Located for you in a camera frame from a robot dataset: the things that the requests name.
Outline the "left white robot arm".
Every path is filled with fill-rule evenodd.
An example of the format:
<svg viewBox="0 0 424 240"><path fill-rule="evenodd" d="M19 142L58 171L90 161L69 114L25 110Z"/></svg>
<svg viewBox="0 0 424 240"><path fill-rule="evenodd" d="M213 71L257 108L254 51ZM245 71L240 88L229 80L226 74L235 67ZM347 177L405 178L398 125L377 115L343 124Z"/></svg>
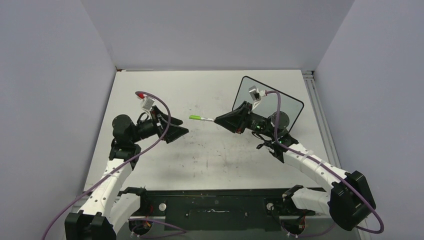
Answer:
<svg viewBox="0 0 424 240"><path fill-rule="evenodd" d="M68 240L115 240L126 219L135 213L144 215L149 201L141 195L144 188L131 188L134 196L125 210L119 210L115 200L125 180L134 170L141 153L139 141L152 136L171 143L187 134L183 121L169 116L153 106L146 112L147 118L136 123L126 114L112 121L111 151L102 178L89 190L89 198L78 212L69 213L65 219L65 237Z"/></svg>

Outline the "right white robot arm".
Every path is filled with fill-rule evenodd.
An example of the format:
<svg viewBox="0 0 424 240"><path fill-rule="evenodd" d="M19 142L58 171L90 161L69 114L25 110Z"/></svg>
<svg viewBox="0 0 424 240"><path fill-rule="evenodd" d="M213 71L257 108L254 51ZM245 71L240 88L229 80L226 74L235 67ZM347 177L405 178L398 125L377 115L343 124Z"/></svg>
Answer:
<svg viewBox="0 0 424 240"><path fill-rule="evenodd" d="M283 209L289 214L311 210L330 216L342 229L351 231L376 209L366 177L359 171L348 172L317 157L290 135L288 115L275 111L268 117L252 111L253 105L244 101L239 107L214 119L214 123L234 133L246 129L262 139L258 149L265 147L280 162L292 166L315 181L323 192L301 185L283 194Z"/></svg>

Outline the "white whiteboard marker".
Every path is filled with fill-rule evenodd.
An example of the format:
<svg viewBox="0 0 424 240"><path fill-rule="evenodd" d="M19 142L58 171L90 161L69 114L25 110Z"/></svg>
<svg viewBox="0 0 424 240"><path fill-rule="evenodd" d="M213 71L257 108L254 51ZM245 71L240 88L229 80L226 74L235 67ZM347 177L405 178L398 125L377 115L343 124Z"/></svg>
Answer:
<svg viewBox="0 0 424 240"><path fill-rule="evenodd" d="M206 121L206 122L214 122L215 119L214 118L208 118L208 117L200 117L201 121Z"/></svg>

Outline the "green marker cap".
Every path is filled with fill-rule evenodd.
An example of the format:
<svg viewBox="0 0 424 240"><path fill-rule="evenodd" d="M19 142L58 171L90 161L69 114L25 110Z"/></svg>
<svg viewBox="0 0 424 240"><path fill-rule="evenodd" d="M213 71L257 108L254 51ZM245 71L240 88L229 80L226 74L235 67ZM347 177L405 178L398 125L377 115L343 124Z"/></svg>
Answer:
<svg viewBox="0 0 424 240"><path fill-rule="evenodd" d="M189 119L190 120L199 120L199 121L201 121L202 120L202 117L201 116L198 116L198 115L190 115L189 116Z"/></svg>

